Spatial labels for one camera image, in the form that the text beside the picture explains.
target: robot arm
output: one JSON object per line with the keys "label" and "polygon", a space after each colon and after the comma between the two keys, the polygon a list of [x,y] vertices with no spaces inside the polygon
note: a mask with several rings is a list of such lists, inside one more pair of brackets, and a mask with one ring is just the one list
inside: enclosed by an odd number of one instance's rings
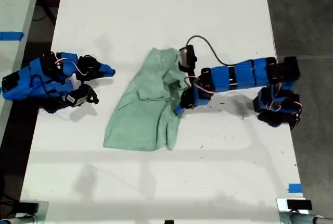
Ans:
{"label": "robot arm", "polygon": [[201,75],[195,77],[197,57],[193,46],[187,45],[180,49],[180,56],[179,68],[188,73],[190,84],[174,110],[176,115],[181,114],[184,109],[208,104],[214,93],[266,86],[253,101],[254,110],[259,113],[258,118],[275,127],[281,122],[298,122],[301,107],[299,96],[291,91],[300,76],[295,57],[286,57],[283,63],[277,63],[274,57],[268,57],[204,68]]}
{"label": "robot arm", "polygon": [[[81,86],[73,90],[68,79],[75,73]],[[60,108],[76,107],[84,102],[98,103],[94,90],[84,81],[101,77],[112,77],[115,71],[108,65],[99,63],[92,56],[53,52],[44,54],[2,80],[4,99],[22,100],[32,98],[39,107],[49,113]]]}

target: white table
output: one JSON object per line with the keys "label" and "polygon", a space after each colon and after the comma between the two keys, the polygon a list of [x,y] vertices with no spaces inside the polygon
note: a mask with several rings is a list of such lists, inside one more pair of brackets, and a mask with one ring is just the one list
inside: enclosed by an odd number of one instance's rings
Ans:
{"label": "white table", "polygon": [[[47,223],[279,223],[276,198],[301,197],[288,193],[300,180],[289,127],[246,107],[258,89],[189,111],[173,151],[103,148],[150,49],[181,48],[194,34],[228,63],[275,56],[267,0],[61,0],[52,50],[91,54],[117,73],[94,83],[98,105],[40,111],[21,200],[49,202]],[[219,65],[193,44],[197,72]]]}
{"label": "white table", "polygon": [[[23,32],[19,41],[0,41],[0,82],[20,69],[36,0],[0,0],[0,31]],[[11,101],[0,95],[0,145],[7,125]]]}

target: green cloth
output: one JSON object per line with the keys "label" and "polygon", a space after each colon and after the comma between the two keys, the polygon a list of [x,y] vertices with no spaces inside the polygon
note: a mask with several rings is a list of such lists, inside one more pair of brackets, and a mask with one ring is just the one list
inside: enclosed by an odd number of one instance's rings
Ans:
{"label": "green cloth", "polygon": [[106,128],[104,147],[154,151],[176,142],[184,73],[178,69],[174,48],[153,48],[141,70],[129,83]]}

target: blue painter's tape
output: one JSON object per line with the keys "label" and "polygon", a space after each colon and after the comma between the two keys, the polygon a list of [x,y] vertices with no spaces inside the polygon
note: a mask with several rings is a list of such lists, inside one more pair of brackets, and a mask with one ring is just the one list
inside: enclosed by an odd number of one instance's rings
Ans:
{"label": "blue painter's tape", "polygon": [[0,31],[0,41],[21,41],[23,32]]}
{"label": "blue painter's tape", "polygon": [[302,193],[302,185],[299,183],[289,184],[289,193]]}

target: gray floor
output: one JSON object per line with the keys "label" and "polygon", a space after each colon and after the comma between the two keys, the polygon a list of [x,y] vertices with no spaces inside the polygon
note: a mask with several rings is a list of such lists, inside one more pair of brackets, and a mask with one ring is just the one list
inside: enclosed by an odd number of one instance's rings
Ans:
{"label": "gray floor", "polygon": [[[301,95],[303,114],[292,137],[303,192],[314,213],[333,218],[333,0],[268,3],[278,55],[300,57],[295,92]],[[47,18],[32,23],[29,41],[50,42],[52,36]]]}

